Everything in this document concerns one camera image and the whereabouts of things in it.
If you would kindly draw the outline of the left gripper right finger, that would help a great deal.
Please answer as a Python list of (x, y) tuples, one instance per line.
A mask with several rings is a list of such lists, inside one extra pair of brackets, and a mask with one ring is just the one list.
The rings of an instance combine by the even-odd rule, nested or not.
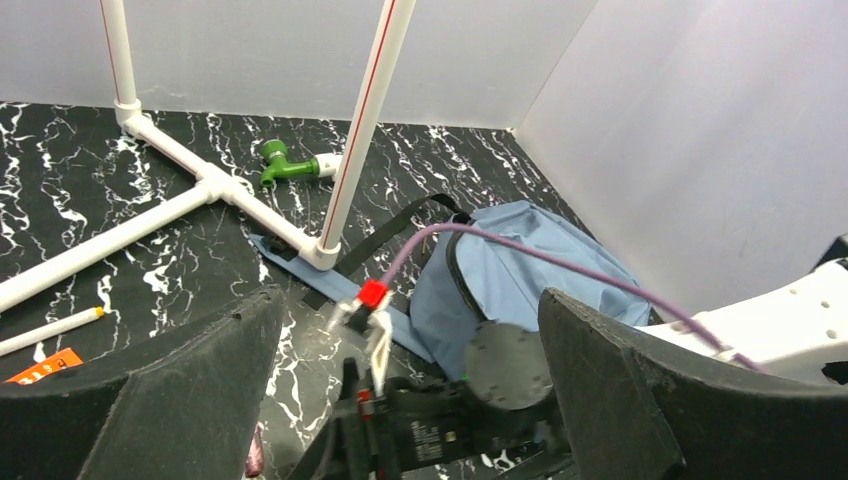
[(583, 479), (843, 479), (847, 390), (756, 373), (556, 289), (538, 323)]

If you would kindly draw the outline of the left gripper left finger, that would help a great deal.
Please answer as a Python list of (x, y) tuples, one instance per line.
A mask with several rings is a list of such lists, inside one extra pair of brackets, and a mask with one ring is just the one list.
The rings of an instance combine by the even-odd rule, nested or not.
[(30, 385), (1, 387), (5, 479), (239, 479), (284, 292), (221, 309)]

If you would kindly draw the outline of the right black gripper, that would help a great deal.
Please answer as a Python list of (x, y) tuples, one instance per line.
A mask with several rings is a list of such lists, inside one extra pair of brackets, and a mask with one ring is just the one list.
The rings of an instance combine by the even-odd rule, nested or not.
[(331, 416), (294, 466), (294, 479), (400, 479), (408, 471), (536, 444), (502, 473), (545, 479), (570, 468), (570, 446), (537, 332), (485, 322), (453, 382), (387, 379), (378, 389), (343, 362)]

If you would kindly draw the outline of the orange green treehouse book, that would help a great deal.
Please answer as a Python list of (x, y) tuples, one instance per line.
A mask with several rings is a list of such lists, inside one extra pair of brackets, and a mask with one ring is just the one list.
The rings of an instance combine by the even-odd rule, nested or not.
[(62, 370), (82, 365), (84, 361), (71, 349), (65, 348), (43, 361), (10, 377), (6, 383), (30, 385)]

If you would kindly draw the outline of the blue student backpack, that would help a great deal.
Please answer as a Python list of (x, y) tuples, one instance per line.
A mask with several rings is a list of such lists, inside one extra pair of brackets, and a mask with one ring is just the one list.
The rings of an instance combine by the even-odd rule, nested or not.
[[(385, 243), (399, 237), (428, 201), (449, 210), (452, 223), (473, 225), (630, 286), (636, 283), (593, 238), (565, 218), (527, 201), (467, 213), (445, 194), (418, 199), (356, 245), (331, 271), (314, 269), (276, 237), (254, 235), (251, 240), (268, 261), (311, 287), (304, 300), (318, 309), (328, 300), (354, 296), (359, 288), (352, 274)], [(414, 257), (422, 261), (423, 269), (411, 297), (388, 310), (393, 340), (440, 367), (451, 380), (463, 376), (465, 348), (483, 322), (537, 331), (539, 299), (548, 287), (626, 325), (650, 322), (649, 302), (636, 295), (467, 233), (443, 233)]]

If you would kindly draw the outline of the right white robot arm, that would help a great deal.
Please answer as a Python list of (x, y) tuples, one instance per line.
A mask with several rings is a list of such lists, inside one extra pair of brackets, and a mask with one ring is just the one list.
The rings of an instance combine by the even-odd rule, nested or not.
[(693, 319), (631, 327), (550, 289), (533, 329), (487, 321), (467, 376), (417, 386), (344, 363), (294, 479), (399, 479), (538, 442), (537, 479), (843, 479), (847, 247), (806, 276)]

